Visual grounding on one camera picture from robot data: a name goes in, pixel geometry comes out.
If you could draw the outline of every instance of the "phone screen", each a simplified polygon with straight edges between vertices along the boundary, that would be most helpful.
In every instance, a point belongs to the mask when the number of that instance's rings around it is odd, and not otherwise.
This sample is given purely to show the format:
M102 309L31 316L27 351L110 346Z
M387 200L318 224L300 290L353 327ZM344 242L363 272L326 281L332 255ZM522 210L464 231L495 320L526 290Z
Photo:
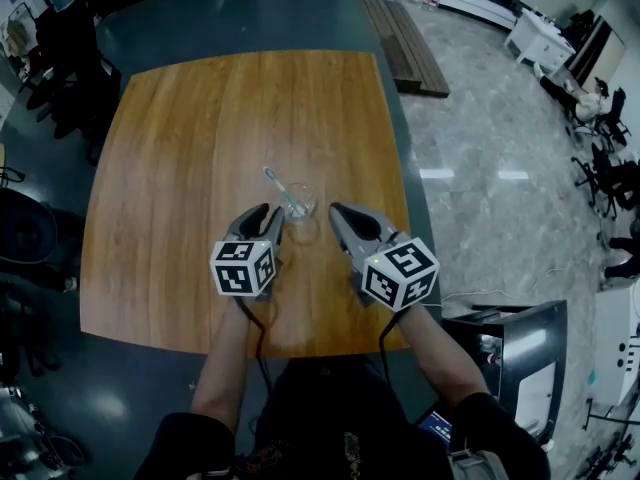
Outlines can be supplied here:
M444 441L447 446L447 450L449 449L449 445L451 444L451 423L445 420L437 412L434 411L429 414L429 416L420 423L419 427L427 432L437 435L442 439L442 441Z

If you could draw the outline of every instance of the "toothbrush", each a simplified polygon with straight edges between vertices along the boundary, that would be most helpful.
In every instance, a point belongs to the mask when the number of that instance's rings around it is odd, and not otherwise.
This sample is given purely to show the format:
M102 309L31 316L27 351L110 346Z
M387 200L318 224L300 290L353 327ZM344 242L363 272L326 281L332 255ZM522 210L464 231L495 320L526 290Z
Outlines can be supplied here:
M273 169L271 169L270 167L263 167L263 171L264 171L264 175L267 177L267 179L273 181L276 185L276 187L278 187L278 190L282 193L282 195L285 197L285 199L287 201L289 201L289 204L291 205L291 208L293 208L295 210L295 212L298 214L299 217L304 217L306 212L304 211L304 208L302 207L302 205L296 201L296 199L287 191L286 188L284 188L284 185L282 183L280 183L280 180L278 180L276 173L273 172Z

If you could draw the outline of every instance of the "tiled floor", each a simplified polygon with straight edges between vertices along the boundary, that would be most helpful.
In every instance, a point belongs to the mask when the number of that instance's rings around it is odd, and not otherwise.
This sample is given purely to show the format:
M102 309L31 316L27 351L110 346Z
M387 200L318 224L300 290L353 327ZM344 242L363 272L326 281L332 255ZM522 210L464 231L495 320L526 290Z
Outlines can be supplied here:
M403 96L415 161L423 180L442 263L445 315L470 301L541 303L567 299L567 374L555 448L554 478L569 479L594 442L615 429L583 432L587 379L593 368L594 294L605 254L596 241L600 220L586 189L573 185L570 158L590 156L565 132L559 105L530 66L503 47L507 33L450 11L409 9L447 79L445 100ZM629 214L609 233L628 236Z

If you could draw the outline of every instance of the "wooden table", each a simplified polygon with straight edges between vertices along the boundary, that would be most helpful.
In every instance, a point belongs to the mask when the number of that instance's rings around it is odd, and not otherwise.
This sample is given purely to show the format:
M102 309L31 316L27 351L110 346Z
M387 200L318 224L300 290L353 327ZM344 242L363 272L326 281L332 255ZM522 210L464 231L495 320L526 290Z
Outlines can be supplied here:
M274 201L262 166L317 195L314 240L287 226L265 357L370 353L391 313L363 309L328 222L333 201L408 229L394 135L373 55L280 51L202 59L131 78L102 152L85 230L81 328L205 353L225 306L209 270L244 210ZM253 355L257 329L248 354ZM388 350L405 343L397 330Z

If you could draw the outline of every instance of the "black sleeve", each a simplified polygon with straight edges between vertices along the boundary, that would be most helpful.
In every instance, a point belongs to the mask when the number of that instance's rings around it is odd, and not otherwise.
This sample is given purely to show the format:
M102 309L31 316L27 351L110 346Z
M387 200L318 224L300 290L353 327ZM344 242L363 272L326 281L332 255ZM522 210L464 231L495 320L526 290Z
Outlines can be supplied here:
M452 426L452 450L493 452L511 479L551 479L547 454L491 395L465 398L453 413Z
M185 480L194 473L229 475L235 455L231 431L212 418L175 413L162 420L135 480Z

